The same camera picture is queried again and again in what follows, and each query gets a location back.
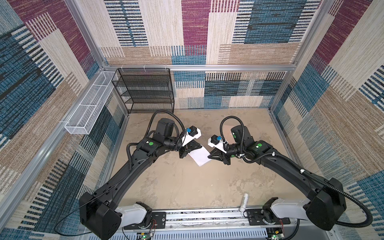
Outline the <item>pink red letter card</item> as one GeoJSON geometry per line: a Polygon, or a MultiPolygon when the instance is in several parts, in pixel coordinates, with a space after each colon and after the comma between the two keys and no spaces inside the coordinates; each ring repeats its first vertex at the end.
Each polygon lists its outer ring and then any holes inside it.
{"type": "Polygon", "coordinates": [[[208,163],[211,159],[208,158],[210,153],[205,147],[201,147],[197,150],[193,150],[188,155],[196,162],[196,164],[201,167],[204,164],[208,163]]]}

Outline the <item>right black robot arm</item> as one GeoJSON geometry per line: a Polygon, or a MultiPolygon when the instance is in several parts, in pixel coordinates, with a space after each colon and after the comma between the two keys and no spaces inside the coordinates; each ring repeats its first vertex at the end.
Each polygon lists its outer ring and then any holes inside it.
{"type": "Polygon", "coordinates": [[[256,163],[277,173],[304,195],[304,200],[288,201],[278,197],[269,199],[260,210],[265,224],[272,225],[279,219],[295,218],[312,222],[329,231],[346,210],[343,185],[332,178],[327,180],[300,167],[280,154],[265,141],[255,141],[248,128],[241,125],[231,129],[234,144],[227,144],[221,136],[213,135],[208,145],[213,148],[209,159],[230,165],[231,158],[245,157],[246,163],[256,163]]]}

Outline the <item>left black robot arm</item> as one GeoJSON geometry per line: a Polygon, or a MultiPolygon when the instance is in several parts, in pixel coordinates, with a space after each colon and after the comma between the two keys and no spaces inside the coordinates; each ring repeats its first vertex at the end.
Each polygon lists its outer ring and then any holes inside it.
{"type": "Polygon", "coordinates": [[[137,202],[131,206],[119,207],[123,196],[137,178],[160,156],[167,152],[179,152],[184,158],[194,150],[202,148],[196,140],[201,130],[191,126],[181,136],[172,135],[174,121],[167,118],[159,120],[156,130],[136,145],[127,163],[93,194],[84,193],[79,199],[80,222],[102,240],[110,239],[118,230],[135,225],[149,227],[153,221],[152,208],[137,202]]]}

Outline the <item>pale pink open envelope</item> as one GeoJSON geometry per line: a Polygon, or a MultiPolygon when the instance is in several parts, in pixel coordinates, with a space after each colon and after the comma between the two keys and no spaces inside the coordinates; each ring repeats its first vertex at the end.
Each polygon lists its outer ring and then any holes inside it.
{"type": "Polygon", "coordinates": [[[231,126],[231,125],[223,125],[223,134],[226,139],[226,141],[229,144],[234,144],[236,141],[239,141],[242,137],[241,134],[241,125],[238,126],[231,126]]]}

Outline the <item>white glue stick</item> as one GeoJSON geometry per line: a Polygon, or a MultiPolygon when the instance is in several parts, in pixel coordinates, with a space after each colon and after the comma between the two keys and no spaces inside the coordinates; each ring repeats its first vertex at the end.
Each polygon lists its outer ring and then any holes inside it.
{"type": "Polygon", "coordinates": [[[242,201],[241,201],[240,207],[239,207],[239,211],[241,213],[244,213],[246,211],[247,204],[248,204],[248,199],[249,199],[249,194],[248,193],[244,193],[244,195],[242,197],[242,201]]]}

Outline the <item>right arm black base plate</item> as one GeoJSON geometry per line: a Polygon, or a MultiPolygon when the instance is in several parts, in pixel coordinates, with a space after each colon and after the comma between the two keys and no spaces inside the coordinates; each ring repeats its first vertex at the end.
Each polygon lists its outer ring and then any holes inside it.
{"type": "Polygon", "coordinates": [[[289,225],[289,218],[279,219],[271,211],[263,209],[247,209],[243,216],[249,221],[250,226],[289,225]]]}

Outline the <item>aluminium mounting rail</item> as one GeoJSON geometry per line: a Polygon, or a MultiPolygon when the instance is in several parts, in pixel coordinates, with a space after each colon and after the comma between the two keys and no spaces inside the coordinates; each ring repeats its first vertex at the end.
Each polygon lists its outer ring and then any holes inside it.
{"type": "MultiPolygon", "coordinates": [[[[324,231],[310,221],[289,218],[289,225],[250,226],[237,208],[153,210],[166,212],[164,229],[118,230],[109,240],[329,240],[333,231],[324,231]]],[[[101,240],[92,232],[89,240],[101,240]]]]}

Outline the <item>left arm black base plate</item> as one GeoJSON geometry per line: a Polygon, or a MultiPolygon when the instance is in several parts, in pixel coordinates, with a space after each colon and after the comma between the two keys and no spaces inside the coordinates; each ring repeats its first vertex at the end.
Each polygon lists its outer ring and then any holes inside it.
{"type": "Polygon", "coordinates": [[[164,229],[166,227],[167,213],[152,212],[144,218],[142,223],[124,226],[124,230],[149,230],[149,229],[164,229]]]}

